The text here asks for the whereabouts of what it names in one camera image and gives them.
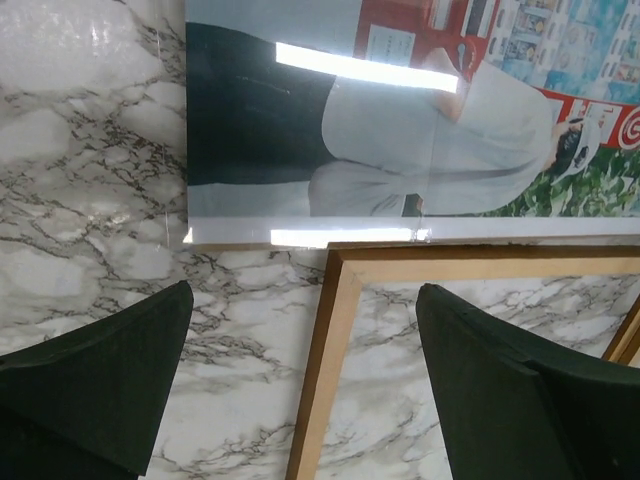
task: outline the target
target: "person in white shirt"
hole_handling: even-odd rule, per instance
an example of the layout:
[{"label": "person in white shirt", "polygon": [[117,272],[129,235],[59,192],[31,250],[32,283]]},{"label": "person in white shirt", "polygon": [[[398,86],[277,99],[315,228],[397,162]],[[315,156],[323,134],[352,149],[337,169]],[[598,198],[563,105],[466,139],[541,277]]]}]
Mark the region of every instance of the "person in white shirt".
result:
[{"label": "person in white shirt", "polygon": [[188,74],[190,185],[310,180],[312,216],[400,216],[409,195],[424,215],[475,214],[542,171],[583,170],[599,146],[596,123],[554,125],[540,92],[485,62],[467,84],[442,49],[423,67],[457,75],[455,94],[280,65],[268,42],[201,34],[215,81]]}]

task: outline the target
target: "white shirt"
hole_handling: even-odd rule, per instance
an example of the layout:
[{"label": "white shirt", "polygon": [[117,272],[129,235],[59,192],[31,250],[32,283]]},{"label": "white shirt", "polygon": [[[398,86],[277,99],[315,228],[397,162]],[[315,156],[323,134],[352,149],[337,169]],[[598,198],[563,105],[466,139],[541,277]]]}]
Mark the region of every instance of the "white shirt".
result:
[{"label": "white shirt", "polygon": [[322,134],[338,161],[309,186],[314,216],[399,216],[417,193],[427,215],[506,205],[542,171],[553,116],[534,88],[482,62],[462,114],[451,122],[430,93],[338,78]]}]

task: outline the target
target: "wooden frame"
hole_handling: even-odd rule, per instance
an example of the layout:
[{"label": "wooden frame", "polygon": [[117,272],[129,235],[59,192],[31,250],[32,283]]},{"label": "wooden frame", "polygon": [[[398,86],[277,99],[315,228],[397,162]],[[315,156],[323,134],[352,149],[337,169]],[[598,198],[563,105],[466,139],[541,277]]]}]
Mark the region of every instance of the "wooden frame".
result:
[{"label": "wooden frame", "polygon": [[[286,480],[313,480],[362,287],[368,283],[640,274],[640,247],[426,246],[332,250]],[[640,298],[604,358],[640,356]]]}]

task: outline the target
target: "white marble surface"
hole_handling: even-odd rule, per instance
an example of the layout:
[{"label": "white marble surface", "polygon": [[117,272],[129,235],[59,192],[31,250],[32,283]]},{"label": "white marble surface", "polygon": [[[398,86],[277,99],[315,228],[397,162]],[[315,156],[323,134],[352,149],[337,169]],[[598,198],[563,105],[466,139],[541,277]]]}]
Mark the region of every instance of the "white marble surface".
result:
[{"label": "white marble surface", "polygon": [[[0,0],[0,354],[186,278],[196,309],[148,478],[281,479],[324,255],[182,246],[183,15],[178,0]],[[446,286],[599,355],[640,279]],[[416,291],[365,291],[319,479],[450,478]]]}]

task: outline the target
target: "framed poster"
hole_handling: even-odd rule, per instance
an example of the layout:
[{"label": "framed poster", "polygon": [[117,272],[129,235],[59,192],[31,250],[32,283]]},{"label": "framed poster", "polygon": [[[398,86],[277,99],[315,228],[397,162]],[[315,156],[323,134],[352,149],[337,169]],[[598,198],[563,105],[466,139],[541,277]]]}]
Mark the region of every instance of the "framed poster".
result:
[{"label": "framed poster", "polygon": [[640,233],[639,15],[188,0],[190,240]]}]

